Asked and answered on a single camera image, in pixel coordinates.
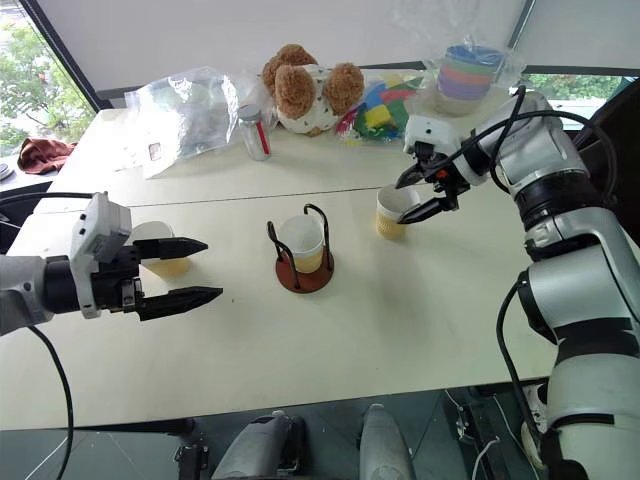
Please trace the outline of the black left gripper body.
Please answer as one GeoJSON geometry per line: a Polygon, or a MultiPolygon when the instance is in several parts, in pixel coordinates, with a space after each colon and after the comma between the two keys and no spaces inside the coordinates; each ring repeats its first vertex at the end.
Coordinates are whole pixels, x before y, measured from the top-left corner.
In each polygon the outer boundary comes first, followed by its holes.
{"type": "Polygon", "coordinates": [[[144,294],[139,278],[140,254],[133,246],[122,247],[110,261],[99,262],[92,274],[92,289],[99,310],[135,312],[144,294]]]}

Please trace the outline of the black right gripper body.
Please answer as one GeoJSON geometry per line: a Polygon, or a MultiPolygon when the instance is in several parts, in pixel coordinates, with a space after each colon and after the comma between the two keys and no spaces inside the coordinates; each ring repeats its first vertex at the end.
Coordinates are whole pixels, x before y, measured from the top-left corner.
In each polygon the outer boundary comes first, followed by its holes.
{"type": "Polygon", "coordinates": [[[462,176],[452,160],[445,154],[435,151],[435,147],[424,142],[417,142],[414,156],[421,175],[426,183],[433,185],[434,197],[422,205],[426,210],[457,210],[458,197],[470,189],[470,183],[462,176]]]}

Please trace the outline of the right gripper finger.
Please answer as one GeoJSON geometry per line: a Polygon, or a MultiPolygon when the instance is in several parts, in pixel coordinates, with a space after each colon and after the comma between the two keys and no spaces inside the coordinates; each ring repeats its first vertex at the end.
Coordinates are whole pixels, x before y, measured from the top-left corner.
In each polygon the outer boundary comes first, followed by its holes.
{"type": "Polygon", "coordinates": [[[420,163],[416,163],[401,173],[395,182],[395,188],[401,189],[415,185],[424,180],[424,169],[420,163]]]}
{"type": "Polygon", "coordinates": [[[439,213],[452,210],[451,202],[444,197],[432,198],[429,201],[411,207],[399,217],[400,224],[414,224],[425,221],[439,213]]]}

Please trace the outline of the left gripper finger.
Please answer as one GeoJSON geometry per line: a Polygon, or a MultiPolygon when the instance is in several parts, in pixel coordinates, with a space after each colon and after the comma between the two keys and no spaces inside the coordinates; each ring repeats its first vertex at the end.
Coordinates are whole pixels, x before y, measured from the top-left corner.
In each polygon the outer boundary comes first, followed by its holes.
{"type": "Polygon", "coordinates": [[[208,249],[206,243],[187,237],[136,240],[133,246],[137,249],[141,260],[186,258],[208,249]]]}
{"type": "Polygon", "coordinates": [[[141,321],[182,314],[215,300],[222,288],[193,286],[168,291],[164,295],[136,298],[135,312],[141,321]]]}

